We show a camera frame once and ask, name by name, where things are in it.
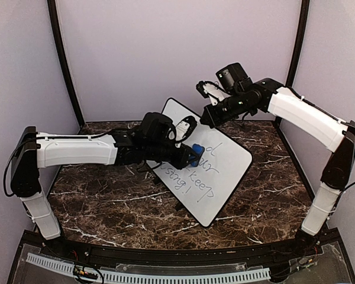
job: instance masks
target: brown marble table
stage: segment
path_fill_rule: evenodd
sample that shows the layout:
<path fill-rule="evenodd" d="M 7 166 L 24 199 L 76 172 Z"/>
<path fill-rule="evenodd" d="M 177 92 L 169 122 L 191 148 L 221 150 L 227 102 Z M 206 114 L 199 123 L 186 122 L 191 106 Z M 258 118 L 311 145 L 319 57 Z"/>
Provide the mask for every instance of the brown marble table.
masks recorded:
<path fill-rule="evenodd" d="M 137 122 L 91 122 L 97 134 Z M 209 228 L 201 227 L 152 173 L 137 165 L 63 166 L 49 201 L 68 239 L 137 249 L 217 249 L 294 237 L 310 198 L 269 121 L 228 122 L 221 129 L 249 149 L 254 163 Z"/>

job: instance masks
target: cable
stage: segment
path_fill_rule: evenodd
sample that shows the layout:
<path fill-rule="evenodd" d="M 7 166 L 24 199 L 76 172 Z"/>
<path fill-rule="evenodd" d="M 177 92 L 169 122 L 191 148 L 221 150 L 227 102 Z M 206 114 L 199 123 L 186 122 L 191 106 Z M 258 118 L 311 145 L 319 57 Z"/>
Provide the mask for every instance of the cable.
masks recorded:
<path fill-rule="evenodd" d="M 308 268 L 309 267 L 308 265 L 311 266 L 313 264 L 313 262 L 314 262 L 314 259 L 318 255 L 318 249 L 316 247 L 313 247 L 313 249 L 315 251 L 315 256 L 310 258 L 310 259 L 308 259 L 304 264 L 300 264 L 300 262 L 301 262 L 301 260 L 303 260 L 305 258 L 305 255 L 306 255 L 307 251 L 305 251 L 304 255 L 299 260 L 297 260 L 294 264 L 292 264 L 288 268 L 286 268 L 286 269 L 284 269 L 284 270 L 282 270 L 280 272 L 277 272 L 277 273 L 275 273 L 273 275 L 270 275 L 270 276 L 271 277 L 275 277 L 275 278 L 286 278 L 286 277 L 288 277 L 288 276 L 290 276 L 290 275 L 292 275 L 292 274 L 294 274 L 296 272 L 299 272 L 302 269 Z M 299 264 L 299 265 L 295 268 L 295 270 L 293 270 L 293 271 L 291 271 L 291 272 L 289 272 L 287 274 L 280 275 L 280 274 L 286 272 L 287 270 L 291 270 L 291 268 L 293 268 L 297 264 Z"/>
<path fill-rule="evenodd" d="M 154 166 L 154 167 L 151 167 L 151 168 L 146 169 L 146 170 L 141 170 L 141 169 L 146 165 L 146 161 L 144 160 L 142 166 L 140 166 L 139 168 L 137 168 L 137 172 L 138 172 L 138 173 L 151 172 L 152 170 L 156 170 L 156 169 L 157 169 L 158 167 L 160 167 L 162 164 L 163 164 L 163 162 L 160 162 L 159 164 L 157 164 L 157 165 Z"/>
<path fill-rule="evenodd" d="M 7 165 L 5 166 L 4 169 L 4 175 L 3 175 L 3 189 L 4 189 L 4 194 L 6 197 L 12 197 L 14 196 L 14 193 L 8 193 L 7 190 L 7 174 L 8 174 L 8 169 L 9 166 L 14 158 L 14 156 L 16 155 L 17 151 L 20 150 L 25 144 L 32 142 L 32 141 L 36 141 L 36 140 L 42 140 L 42 139 L 95 139 L 95 138 L 101 138 L 105 135 L 107 135 L 110 131 L 105 132 L 105 133 L 101 133 L 101 134 L 97 134 L 97 135 L 77 135 L 77 136 L 65 136 L 65 135 L 59 135 L 59 136 L 50 136 L 50 137 L 46 137 L 46 136 L 38 136 L 38 137 L 33 137 L 33 138 L 29 138 L 26 139 L 25 141 L 23 141 L 22 143 L 20 143 L 19 145 L 17 145 L 16 149 L 11 153 L 8 161 L 7 161 Z"/>
<path fill-rule="evenodd" d="M 226 93 L 227 95 L 230 96 L 230 94 L 229 94 L 228 92 L 226 92 L 223 88 L 221 88 L 220 86 L 218 86 L 216 83 L 213 83 L 213 82 L 211 82 L 211 81 L 205 81 L 204 83 L 205 83 L 205 84 L 213 85 L 213 86 L 215 86 L 217 89 L 219 89 L 220 91 L 222 91 L 222 92 L 224 92 L 224 93 Z"/>
<path fill-rule="evenodd" d="M 345 125 L 345 126 L 347 126 L 347 127 L 351 127 L 351 128 L 353 128 L 353 129 L 355 129 L 355 126 L 354 126 L 354 125 L 349 124 L 349 123 L 344 122 L 344 121 L 340 121 L 339 118 L 333 116 L 332 114 L 330 114 L 330 113 L 327 112 L 326 110 L 320 108 L 319 106 L 316 106 L 316 105 L 313 104 L 312 102 L 310 102 L 310 101 L 308 101 L 307 99 L 303 98 L 303 97 L 300 96 L 292 87 L 288 87 L 288 86 L 287 86 L 287 88 L 288 88 L 296 97 L 298 97 L 299 99 L 301 99 L 303 102 L 305 102 L 305 103 L 307 103 L 308 105 L 314 107 L 315 109 L 317 109 L 317 110 L 323 112 L 324 114 L 326 114 L 327 116 L 329 116 L 329 117 L 331 117 L 332 119 L 336 120 L 336 121 L 339 122 L 340 124 L 343 124 L 343 125 Z M 352 187 L 352 186 L 354 186 L 354 185 L 355 185 L 355 181 L 354 181 L 353 183 L 347 185 L 347 186 L 344 188 L 343 192 L 346 191 L 346 189 L 349 189 L 350 187 Z"/>
<path fill-rule="evenodd" d="M 177 143 L 182 143 L 182 142 L 184 142 L 185 140 L 187 140 L 189 138 L 189 135 L 185 135 L 183 138 L 181 138 L 180 140 L 178 140 L 178 141 L 175 141 L 175 143 L 177 144 Z"/>
<path fill-rule="evenodd" d="M 245 118 L 248 114 L 249 114 L 249 112 L 246 111 L 246 112 L 244 113 L 244 115 L 242 116 L 241 125 L 240 125 L 242 128 L 244 128 L 244 118 Z"/>
<path fill-rule="evenodd" d="M 92 268 L 94 271 L 96 271 L 98 273 L 98 275 L 100 275 L 100 278 L 101 278 L 101 284 L 104 284 L 104 276 L 103 274 L 101 273 L 100 270 L 98 270 L 97 268 L 95 268 L 93 265 L 90 265 L 90 264 L 86 264 L 86 263 L 82 263 L 82 262 L 79 262 L 79 261 L 73 261 L 73 260 L 70 260 L 66 257 L 63 257 L 63 256 L 60 256 L 58 255 L 57 253 L 55 253 L 45 242 L 43 243 L 45 245 L 45 247 L 47 247 L 47 249 L 49 250 L 49 252 L 51 252 L 53 255 L 55 255 L 57 258 L 59 259 L 63 259 L 63 260 L 66 260 L 66 261 L 69 261 L 69 262 L 74 262 L 74 265 L 76 266 L 76 264 L 80 265 L 83 267 L 89 267 L 89 268 Z"/>
<path fill-rule="evenodd" d="M 270 250 L 270 253 L 279 253 L 283 256 L 290 256 L 291 254 L 293 254 L 292 251 L 279 251 L 279 250 Z"/>

